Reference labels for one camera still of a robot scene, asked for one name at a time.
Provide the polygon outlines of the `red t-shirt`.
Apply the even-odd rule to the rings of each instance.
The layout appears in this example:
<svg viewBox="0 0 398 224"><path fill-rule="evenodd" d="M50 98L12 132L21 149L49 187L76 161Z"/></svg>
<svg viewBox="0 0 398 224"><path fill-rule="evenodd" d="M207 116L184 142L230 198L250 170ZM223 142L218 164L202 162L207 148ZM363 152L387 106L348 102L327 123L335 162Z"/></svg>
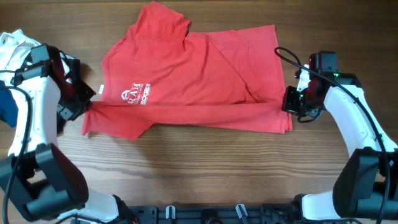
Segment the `red t-shirt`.
<svg viewBox="0 0 398 224"><path fill-rule="evenodd" d="M154 124L290 131L277 45L273 25L192 32L183 14L146 4L102 60L103 91L82 132L136 140Z"/></svg>

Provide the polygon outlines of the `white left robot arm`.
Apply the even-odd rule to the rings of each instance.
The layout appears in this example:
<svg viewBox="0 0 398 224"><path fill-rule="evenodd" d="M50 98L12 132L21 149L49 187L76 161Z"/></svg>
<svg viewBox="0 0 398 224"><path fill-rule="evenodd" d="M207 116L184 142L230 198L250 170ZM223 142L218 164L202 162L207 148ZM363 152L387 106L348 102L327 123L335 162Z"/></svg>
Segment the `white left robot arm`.
<svg viewBox="0 0 398 224"><path fill-rule="evenodd" d="M1 87L17 105L14 147L1 161L4 191L2 217L9 223L11 203L28 222L138 223L136 214L117 196L89 189L81 171L57 146L57 110L63 100L79 102L62 69L20 68Z"/></svg>

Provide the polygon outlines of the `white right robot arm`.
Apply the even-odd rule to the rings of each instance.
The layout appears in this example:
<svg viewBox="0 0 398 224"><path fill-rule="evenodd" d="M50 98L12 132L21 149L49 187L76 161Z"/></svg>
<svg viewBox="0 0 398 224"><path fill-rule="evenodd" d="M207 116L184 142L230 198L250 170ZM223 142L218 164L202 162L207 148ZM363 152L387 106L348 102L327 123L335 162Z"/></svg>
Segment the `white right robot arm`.
<svg viewBox="0 0 398 224"><path fill-rule="evenodd" d="M298 86L287 87L282 109L301 123L329 112L349 155L331 190L299 197L302 220L397 219L397 144L373 115L355 75L301 75Z"/></svg>

